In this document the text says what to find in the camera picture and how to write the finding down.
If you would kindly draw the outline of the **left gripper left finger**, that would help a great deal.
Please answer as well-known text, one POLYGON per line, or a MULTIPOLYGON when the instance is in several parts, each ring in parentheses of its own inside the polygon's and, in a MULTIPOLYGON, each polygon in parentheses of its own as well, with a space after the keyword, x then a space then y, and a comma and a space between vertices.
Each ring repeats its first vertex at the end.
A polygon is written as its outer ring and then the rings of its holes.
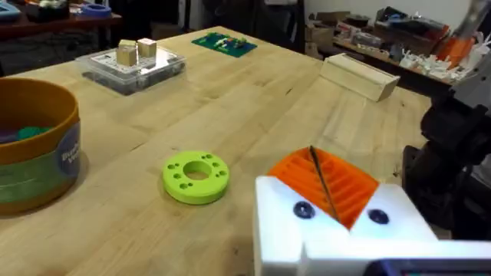
POLYGON ((341 275, 348 231, 337 220, 319 152, 300 149, 255 180, 254 272, 341 275))

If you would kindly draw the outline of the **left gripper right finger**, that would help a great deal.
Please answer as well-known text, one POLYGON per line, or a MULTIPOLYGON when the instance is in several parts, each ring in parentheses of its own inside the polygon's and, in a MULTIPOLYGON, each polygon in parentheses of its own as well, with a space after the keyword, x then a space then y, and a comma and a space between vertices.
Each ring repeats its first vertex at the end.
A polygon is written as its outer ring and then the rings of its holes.
POLYGON ((378 183, 357 167, 313 146, 310 158, 327 204, 323 233, 355 241, 437 240, 400 186, 378 183))

